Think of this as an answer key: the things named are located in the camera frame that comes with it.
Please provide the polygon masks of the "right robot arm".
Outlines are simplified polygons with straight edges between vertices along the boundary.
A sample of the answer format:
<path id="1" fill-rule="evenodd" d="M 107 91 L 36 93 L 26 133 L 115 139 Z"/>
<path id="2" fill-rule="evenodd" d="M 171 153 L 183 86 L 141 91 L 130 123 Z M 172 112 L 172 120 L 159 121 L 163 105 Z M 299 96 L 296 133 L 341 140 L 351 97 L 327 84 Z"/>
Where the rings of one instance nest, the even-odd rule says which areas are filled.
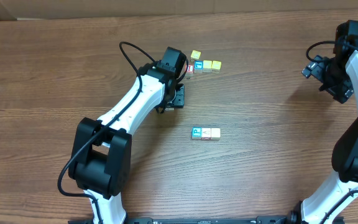
<path id="1" fill-rule="evenodd" d="M 358 112 L 358 21 L 338 25 L 331 43 L 334 57 L 310 58 L 302 75 L 315 77 L 319 90 L 340 103 L 354 96 Z M 358 116 L 335 144 L 331 164 L 329 177 L 280 223 L 343 223 L 339 214 L 358 197 Z"/>

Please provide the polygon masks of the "white ice cream block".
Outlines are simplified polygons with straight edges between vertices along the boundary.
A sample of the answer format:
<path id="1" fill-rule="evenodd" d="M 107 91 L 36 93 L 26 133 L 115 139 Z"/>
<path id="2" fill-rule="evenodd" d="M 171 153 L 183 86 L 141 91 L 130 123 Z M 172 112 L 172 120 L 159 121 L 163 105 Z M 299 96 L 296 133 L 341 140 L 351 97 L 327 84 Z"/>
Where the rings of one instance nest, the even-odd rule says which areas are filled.
<path id="1" fill-rule="evenodd" d="M 211 128 L 201 128 L 201 138 L 211 139 Z"/>

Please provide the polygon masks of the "yellow letter K block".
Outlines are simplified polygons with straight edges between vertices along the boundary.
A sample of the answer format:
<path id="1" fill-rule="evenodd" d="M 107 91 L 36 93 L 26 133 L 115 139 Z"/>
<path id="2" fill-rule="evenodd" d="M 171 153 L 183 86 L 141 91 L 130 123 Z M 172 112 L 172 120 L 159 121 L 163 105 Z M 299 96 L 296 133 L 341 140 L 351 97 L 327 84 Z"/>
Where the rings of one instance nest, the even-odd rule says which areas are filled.
<path id="1" fill-rule="evenodd" d="M 220 140 L 220 138 L 221 138 L 221 129 L 211 128 L 211 140 Z"/>

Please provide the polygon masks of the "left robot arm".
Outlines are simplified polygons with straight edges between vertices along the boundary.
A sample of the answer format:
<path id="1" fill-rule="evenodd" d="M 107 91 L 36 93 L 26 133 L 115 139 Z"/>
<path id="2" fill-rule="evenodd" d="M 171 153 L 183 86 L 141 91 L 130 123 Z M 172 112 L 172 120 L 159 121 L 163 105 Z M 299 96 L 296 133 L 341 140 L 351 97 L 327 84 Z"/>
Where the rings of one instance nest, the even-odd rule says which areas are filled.
<path id="1" fill-rule="evenodd" d="M 62 189 L 65 174 L 90 200 L 93 217 L 87 223 L 124 223 L 126 211 L 121 192 L 131 168 L 132 137 L 146 116 L 156 110 L 184 106 L 181 80 L 188 66 L 186 55 L 167 48 L 161 60 L 135 69 L 131 89 L 106 114 L 83 118 L 77 126 L 71 158 L 58 177 Z"/>

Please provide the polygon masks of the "blue letter P block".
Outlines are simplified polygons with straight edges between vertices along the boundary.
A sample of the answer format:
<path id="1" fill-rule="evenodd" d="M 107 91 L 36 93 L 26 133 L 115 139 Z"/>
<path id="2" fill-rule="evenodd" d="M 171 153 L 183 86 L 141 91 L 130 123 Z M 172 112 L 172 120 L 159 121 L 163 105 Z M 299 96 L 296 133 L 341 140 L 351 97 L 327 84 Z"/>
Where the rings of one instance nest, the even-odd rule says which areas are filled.
<path id="1" fill-rule="evenodd" d="M 202 128 L 200 127 L 193 127 L 191 132 L 192 139 L 201 139 Z"/>

